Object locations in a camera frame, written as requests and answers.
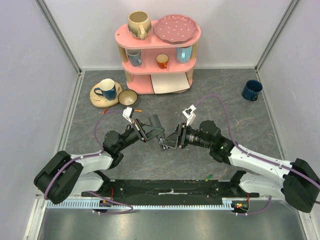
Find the black remote control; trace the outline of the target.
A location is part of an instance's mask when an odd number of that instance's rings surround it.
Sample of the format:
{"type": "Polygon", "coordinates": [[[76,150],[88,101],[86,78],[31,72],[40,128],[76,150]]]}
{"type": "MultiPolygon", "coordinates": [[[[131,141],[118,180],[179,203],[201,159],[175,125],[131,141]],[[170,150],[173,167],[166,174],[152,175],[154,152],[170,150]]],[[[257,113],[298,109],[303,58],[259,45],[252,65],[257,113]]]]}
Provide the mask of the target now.
{"type": "MultiPolygon", "coordinates": [[[[162,127],[163,127],[157,114],[154,114],[154,115],[152,115],[152,116],[149,116],[149,117],[148,117],[148,120],[149,120],[149,122],[150,122],[150,124],[151,124],[152,126],[156,126],[156,127],[159,127],[159,128],[162,128],[162,127]]],[[[161,148],[162,151],[165,151],[165,150],[168,149],[167,146],[162,145],[162,144],[160,143],[160,141],[161,141],[165,136],[166,136],[166,135],[165,135],[165,132],[164,132],[164,131],[161,132],[161,133],[159,133],[159,134],[156,136],[156,139],[158,140],[159,146],[160,146],[160,148],[161,148]]]]}

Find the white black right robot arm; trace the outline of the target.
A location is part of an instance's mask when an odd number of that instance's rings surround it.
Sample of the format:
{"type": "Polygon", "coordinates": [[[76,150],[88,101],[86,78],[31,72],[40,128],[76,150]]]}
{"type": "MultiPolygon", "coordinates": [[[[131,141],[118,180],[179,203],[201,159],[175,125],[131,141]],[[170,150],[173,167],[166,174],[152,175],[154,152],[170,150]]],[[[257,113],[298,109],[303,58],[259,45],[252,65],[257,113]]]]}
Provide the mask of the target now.
{"type": "Polygon", "coordinates": [[[199,129],[180,123],[173,133],[160,137],[159,142],[173,149],[187,145],[207,148],[215,161],[247,169],[240,179],[229,184],[235,197],[244,193],[274,196],[310,213],[320,193],[320,179],[305,160],[297,158],[290,162],[250,151],[224,137],[212,120],[203,121],[199,129]]]}

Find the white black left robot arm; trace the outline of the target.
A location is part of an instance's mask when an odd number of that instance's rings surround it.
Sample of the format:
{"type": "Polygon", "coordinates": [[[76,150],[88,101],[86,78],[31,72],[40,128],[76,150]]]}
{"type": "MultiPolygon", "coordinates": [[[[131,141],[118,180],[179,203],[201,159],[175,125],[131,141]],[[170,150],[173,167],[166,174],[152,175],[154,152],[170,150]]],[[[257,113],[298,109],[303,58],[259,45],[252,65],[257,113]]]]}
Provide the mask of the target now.
{"type": "Polygon", "coordinates": [[[104,136],[102,150],[86,155],[70,155],[57,152],[34,178],[34,185],[54,204],[63,202],[70,194],[93,191],[99,197],[110,191],[109,178],[101,171],[119,165],[122,150],[137,141],[147,142],[164,137],[164,128],[156,114],[148,118],[149,124],[133,119],[124,133],[108,131],[104,136]]]}

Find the brown beige bowl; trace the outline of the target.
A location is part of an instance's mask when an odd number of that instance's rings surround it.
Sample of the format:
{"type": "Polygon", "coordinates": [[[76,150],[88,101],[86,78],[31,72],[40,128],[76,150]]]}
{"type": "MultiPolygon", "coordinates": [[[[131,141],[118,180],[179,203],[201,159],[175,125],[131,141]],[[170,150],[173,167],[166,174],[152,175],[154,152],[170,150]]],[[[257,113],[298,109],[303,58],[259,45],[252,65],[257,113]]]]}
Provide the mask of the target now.
{"type": "Polygon", "coordinates": [[[131,89],[126,89],[118,95],[118,102],[124,107],[132,107],[138,101],[138,94],[131,89]]]}

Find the white flat board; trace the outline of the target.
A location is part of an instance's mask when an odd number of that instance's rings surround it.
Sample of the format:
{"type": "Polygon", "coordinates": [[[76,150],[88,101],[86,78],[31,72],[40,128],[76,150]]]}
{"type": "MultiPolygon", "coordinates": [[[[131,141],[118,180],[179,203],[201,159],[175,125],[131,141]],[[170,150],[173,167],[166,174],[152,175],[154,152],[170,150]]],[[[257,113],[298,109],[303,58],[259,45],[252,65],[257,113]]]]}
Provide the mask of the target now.
{"type": "Polygon", "coordinates": [[[191,84],[184,72],[151,74],[151,83],[155,94],[168,94],[188,90],[191,84]]]}

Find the green yellow battery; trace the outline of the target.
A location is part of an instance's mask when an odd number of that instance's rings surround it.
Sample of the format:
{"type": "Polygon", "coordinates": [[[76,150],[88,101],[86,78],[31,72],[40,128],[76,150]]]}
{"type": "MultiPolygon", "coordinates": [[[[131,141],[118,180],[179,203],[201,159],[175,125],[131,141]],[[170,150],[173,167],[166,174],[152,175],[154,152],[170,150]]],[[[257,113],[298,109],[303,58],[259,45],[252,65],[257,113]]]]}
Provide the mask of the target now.
{"type": "Polygon", "coordinates": [[[207,176],[207,177],[205,178],[205,181],[208,182],[212,177],[213,177],[213,175],[210,174],[209,176],[207,176]]]}

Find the navy white mug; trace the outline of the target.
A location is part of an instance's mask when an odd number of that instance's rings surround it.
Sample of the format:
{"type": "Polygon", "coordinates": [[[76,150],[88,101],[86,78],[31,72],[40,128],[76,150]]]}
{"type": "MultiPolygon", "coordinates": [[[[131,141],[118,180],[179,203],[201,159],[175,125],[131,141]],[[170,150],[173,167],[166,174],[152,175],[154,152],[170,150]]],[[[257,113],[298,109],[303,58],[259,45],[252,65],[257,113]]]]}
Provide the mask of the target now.
{"type": "Polygon", "coordinates": [[[103,79],[93,91],[96,95],[105,97],[109,101],[115,100],[117,96],[116,84],[110,78],[103,79]]]}

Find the beige round coaster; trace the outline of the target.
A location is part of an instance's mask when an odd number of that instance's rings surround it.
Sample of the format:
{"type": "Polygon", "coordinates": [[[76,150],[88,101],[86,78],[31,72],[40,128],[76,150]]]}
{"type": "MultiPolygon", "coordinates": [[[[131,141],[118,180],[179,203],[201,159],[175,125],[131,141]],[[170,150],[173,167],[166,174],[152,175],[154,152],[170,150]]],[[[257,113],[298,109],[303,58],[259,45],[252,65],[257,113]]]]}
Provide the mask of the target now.
{"type": "Polygon", "coordinates": [[[94,92],[94,89],[98,88],[98,87],[99,87],[99,83],[97,83],[91,89],[90,94],[89,94],[89,98],[90,98],[90,101],[93,106],[95,106],[97,108],[108,108],[108,107],[112,107],[112,106],[119,103],[118,96],[123,91],[123,88],[118,82],[115,82],[115,88],[116,88],[117,94],[116,94],[116,98],[114,100],[108,100],[104,96],[97,95],[94,92]]]}

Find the small orange cup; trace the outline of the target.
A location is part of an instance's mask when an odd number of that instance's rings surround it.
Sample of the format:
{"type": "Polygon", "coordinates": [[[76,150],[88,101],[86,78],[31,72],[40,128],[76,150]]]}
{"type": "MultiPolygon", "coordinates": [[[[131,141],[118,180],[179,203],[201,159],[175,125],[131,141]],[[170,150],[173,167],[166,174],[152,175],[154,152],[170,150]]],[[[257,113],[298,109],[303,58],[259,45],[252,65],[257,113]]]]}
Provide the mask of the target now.
{"type": "Polygon", "coordinates": [[[156,63],[160,69],[166,69],[168,67],[169,56],[161,53],[156,56],[156,63]]]}

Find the pink three-tier shelf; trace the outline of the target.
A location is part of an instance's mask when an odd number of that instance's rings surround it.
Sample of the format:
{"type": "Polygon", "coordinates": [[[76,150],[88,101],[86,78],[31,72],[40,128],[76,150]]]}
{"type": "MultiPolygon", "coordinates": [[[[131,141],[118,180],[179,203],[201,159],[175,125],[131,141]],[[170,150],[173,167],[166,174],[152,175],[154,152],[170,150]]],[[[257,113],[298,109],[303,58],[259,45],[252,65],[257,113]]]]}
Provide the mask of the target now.
{"type": "Polygon", "coordinates": [[[196,35],[183,44],[169,44],[161,41],[151,30],[145,40],[134,38],[127,24],[120,26],[115,32],[115,40],[121,55],[122,66],[126,76],[127,87],[139,95],[155,94],[151,74],[185,73],[190,87],[193,84],[193,73],[197,61],[198,42],[201,36],[199,29],[196,35]],[[187,63],[179,63],[176,59],[176,48],[192,46],[190,59],[187,63]],[[127,50],[141,50],[142,65],[134,67],[127,55],[127,50]],[[159,54],[166,54],[169,61],[166,69],[160,69],[156,62],[159,54]]]}

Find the light blue mug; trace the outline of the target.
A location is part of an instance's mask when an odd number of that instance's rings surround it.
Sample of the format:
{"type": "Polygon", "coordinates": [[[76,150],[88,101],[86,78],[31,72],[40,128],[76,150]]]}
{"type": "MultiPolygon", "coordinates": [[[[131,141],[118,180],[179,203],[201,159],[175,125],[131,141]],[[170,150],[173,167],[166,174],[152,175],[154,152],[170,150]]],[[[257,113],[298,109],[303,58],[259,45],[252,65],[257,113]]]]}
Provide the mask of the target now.
{"type": "Polygon", "coordinates": [[[188,47],[177,47],[176,48],[176,60],[181,64],[187,63],[191,57],[192,48],[193,48],[192,45],[190,45],[188,47]]]}

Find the dark blue cup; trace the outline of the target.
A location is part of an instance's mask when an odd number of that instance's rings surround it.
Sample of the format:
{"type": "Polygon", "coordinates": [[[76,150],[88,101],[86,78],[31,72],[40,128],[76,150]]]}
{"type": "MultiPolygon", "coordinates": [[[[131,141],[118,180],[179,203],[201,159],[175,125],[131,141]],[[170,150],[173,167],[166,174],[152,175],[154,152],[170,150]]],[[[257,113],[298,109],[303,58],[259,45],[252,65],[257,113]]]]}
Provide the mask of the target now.
{"type": "Polygon", "coordinates": [[[257,80],[248,80],[242,90],[242,97],[247,101],[256,101],[260,92],[263,90],[263,85],[257,80]]]}

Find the pink dotted plate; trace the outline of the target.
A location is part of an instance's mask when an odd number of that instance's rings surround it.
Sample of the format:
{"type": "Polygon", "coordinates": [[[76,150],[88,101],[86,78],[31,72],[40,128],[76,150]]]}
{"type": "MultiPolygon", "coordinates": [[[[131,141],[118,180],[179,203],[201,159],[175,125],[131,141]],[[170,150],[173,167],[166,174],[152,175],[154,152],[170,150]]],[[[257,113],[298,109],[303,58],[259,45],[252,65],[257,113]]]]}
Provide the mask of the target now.
{"type": "Polygon", "coordinates": [[[168,44],[184,44],[199,31],[198,24],[189,16],[169,14],[156,21],[155,35],[168,44]]]}

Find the beige ceramic mug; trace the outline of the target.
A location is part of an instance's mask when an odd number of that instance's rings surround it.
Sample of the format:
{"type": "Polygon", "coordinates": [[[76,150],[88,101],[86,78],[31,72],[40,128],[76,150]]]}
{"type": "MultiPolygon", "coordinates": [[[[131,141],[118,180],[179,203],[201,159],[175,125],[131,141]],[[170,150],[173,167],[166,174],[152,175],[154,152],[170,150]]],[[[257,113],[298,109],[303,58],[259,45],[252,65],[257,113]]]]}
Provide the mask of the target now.
{"type": "Polygon", "coordinates": [[[127,27],[134,38],[145,40],[152,29],[152,22],[146,12],[135,11],[128,16],[127,27]]]}

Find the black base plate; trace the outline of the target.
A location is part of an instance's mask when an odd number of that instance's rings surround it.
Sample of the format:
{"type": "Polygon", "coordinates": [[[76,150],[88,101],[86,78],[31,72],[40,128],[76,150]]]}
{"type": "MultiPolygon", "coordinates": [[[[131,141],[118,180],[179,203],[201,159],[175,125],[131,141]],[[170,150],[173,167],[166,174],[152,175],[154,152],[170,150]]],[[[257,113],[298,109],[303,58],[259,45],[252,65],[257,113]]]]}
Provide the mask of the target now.
{"type": "Polygon", "coordinates": [[[221,205],[223,198],[258,198],[235,181],[117,179],[95,192],[116,202],[136,206],[221,205]]]}

